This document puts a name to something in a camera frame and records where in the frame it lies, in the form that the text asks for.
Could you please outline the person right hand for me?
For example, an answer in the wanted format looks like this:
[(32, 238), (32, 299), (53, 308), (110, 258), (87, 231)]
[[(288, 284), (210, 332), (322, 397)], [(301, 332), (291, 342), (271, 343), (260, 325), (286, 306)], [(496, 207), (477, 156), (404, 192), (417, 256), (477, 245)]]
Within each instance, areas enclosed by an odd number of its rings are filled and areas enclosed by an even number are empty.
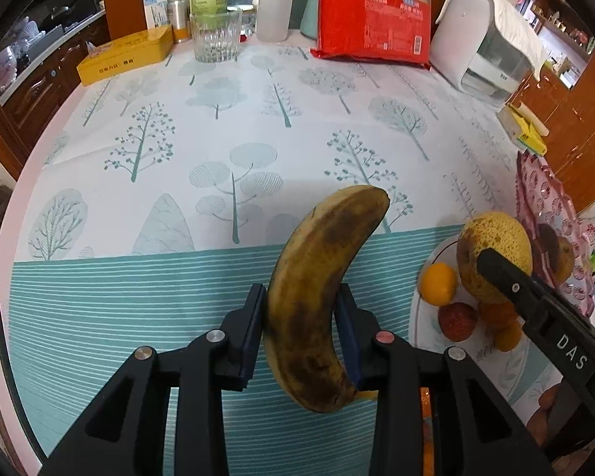
[[(554, 385), (539, 397), (539, 408), (527, 423), (527, 429), (532, 434), (539, 447), (542, 447), (548, 440), (548, 411), (553, 407), (553, 404), (555, 404), (559, 387), (560, 385)], [(562, 457), (553, 462), (553, 471), (559, 476), (574, 475), (576, 470), (573, 467), (572, 456)]]

